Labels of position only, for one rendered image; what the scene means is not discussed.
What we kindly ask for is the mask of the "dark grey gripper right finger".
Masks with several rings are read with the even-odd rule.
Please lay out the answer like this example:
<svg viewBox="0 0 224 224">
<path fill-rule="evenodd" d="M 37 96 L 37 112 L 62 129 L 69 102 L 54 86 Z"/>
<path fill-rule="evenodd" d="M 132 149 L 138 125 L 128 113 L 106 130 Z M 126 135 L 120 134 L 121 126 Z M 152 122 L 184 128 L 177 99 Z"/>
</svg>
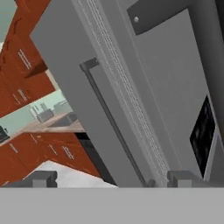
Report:
<svg viewBox="0 0 224 224">
<path fill-rule="evenodd" d="M 193 187 L 209 187 L 209 184 L 200 180 L 190 171 L 168 171 L 168 187 L 174 188 L 193 188 Z"/>
</svg>

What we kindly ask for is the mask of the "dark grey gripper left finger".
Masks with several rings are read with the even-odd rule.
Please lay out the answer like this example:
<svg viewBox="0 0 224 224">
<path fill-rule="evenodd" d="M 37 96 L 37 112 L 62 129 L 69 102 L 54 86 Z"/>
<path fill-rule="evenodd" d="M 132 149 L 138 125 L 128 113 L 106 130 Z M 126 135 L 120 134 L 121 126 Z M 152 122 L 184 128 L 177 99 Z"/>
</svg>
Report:
<svg viewBox="0 0 224 224">
<path fill-rule="evenodd" d="M 57 177 L 58 173 L 56 171 L 35 171 L 26 178 L 4 185 L 4 187 L 57 187 Z"/>
</svg>

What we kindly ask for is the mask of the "grey fridge body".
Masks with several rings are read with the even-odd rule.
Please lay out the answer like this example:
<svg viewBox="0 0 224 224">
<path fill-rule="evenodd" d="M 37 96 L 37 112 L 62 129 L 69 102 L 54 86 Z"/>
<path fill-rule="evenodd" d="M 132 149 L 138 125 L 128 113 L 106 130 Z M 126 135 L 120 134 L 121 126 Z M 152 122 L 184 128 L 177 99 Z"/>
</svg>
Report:
<svg viewBox="0 0 224 224">
<path fill-rule="evenodd" d="M 101 0 L 109 48 L 157 181 L 179 171 L 224 186 L 224 146 L 188 11 L 135 32 L 170 4 Z"/>
</svg>

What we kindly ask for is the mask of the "grey fridge door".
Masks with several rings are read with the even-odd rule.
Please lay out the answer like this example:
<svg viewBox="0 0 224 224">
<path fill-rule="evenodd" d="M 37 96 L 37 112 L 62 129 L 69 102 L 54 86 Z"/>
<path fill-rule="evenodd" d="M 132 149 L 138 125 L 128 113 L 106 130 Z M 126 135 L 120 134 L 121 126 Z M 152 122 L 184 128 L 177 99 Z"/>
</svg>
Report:
<svg viewBox="0 0 224 224">
<path fill-rule="evenodd" d="M 98 59 L 100 65 L 90 72 L 144 179 L 166 186 L 169 165 L 99 4 L 95 0 L 51 0 L 31 40 L 116 185 L 143 186 L 81 71 L 80 63 Z"/>
</svg>

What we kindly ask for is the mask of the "red-brown base cupboards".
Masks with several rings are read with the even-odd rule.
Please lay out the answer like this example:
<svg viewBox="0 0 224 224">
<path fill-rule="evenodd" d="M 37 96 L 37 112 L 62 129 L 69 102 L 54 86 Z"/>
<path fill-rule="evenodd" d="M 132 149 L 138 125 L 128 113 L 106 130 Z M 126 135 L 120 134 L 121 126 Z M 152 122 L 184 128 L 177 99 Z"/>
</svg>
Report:
<svg viewBox="0 0 224 224">
<path fill-rule="evenodd" d="M 97 178 L 101 176 L 73 132 L 25 132 L 0 144 L 0 186 L 21 180 L 48 160 Z"/>
</svg>

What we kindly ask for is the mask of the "black dishwasher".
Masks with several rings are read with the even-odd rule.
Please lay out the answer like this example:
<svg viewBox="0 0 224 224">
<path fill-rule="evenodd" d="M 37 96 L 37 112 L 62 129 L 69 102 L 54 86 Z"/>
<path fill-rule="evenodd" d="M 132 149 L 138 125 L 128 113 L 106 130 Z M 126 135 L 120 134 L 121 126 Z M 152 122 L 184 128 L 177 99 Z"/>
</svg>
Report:
<svg viewBox="0 0 224 224">
<path fill-rule="evenodd" d="M 74 132 L 74 134 L 76 135 L 82 148 L 85 150 L 90 160 L 94 164 L 94 167 L 99 172 L 101 178 L 105 182 L 116 186 L 116 182 L 114 181 L 113 177 L 110 175 L 108 168 L 103 163 L 102 158 L 100 157 L 96 148 L 93 146 L 88 135 L 85 132 Z"/>
</svg>

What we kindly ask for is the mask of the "black small appliance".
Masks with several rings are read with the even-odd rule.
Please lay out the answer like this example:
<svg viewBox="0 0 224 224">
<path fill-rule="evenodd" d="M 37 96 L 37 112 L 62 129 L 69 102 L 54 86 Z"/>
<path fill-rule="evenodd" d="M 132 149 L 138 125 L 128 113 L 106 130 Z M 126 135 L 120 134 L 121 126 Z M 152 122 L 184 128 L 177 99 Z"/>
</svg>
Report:
<svg viewBox="0 0 224 224">
<path fill-rule="evenodd" d="M 4 128 L 0 125 L 0 144 L 9 138 L 10 137 L 5 132 Z"/>
</svg>

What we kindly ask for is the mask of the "grey sink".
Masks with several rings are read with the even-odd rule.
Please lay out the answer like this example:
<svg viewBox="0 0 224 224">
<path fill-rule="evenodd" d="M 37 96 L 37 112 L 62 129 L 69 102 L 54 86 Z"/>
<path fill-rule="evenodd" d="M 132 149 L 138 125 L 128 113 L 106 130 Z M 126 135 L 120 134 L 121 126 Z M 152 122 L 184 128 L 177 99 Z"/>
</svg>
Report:
<svg viewBox="0 0 224 224">
<path fill-rule="evenodd" d="M 61 117 L 58 121 L 52 123 L 51 127 L 66 127 L 70 126 L 73 122 L 77 120 L 77 115 L 74 112 L 69 112 L 63 117 Z"/>
</svg>

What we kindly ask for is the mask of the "grey toaster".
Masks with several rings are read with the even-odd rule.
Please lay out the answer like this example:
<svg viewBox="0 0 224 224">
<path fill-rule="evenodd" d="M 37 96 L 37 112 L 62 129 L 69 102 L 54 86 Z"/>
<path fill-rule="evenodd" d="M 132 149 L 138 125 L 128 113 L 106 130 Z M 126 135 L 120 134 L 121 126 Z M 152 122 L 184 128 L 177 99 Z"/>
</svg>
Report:
<svg viewBox="0 0 224 224">
<path fill-rule="evenodd" d="M 54 117 L 54 113 L 43 102 L 40 104 L 40 107 L 42 110 L 39 110 L 37 105 L 31 107 L 31 112 L 40 123 L 45 123 Z"/>
</svg>

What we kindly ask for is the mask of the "red-brown wall cupboards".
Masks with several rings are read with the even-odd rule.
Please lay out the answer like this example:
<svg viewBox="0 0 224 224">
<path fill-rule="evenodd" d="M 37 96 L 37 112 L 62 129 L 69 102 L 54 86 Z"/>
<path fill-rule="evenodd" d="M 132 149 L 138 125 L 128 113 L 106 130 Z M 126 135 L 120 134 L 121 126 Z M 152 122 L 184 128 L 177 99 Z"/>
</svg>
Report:
<svg viewBox="0 0 224 224">
<path fill-rule="evenodd" d="M 14 0 L 17 9 L 0 51 L 0 118 L 55 91 L 31 33 L 51 0 Z"/>
</svg>

